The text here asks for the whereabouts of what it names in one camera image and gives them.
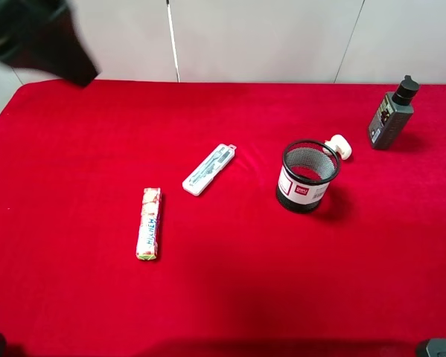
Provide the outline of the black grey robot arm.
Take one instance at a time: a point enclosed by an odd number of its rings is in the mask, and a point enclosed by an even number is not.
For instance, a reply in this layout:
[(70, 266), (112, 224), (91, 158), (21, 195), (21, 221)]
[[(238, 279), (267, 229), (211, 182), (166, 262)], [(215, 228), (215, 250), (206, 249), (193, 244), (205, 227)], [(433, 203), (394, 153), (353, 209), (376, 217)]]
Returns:
[(98, 70), (80, 44), (67, 1), (0, 1), (0, 63), (86, 87)]

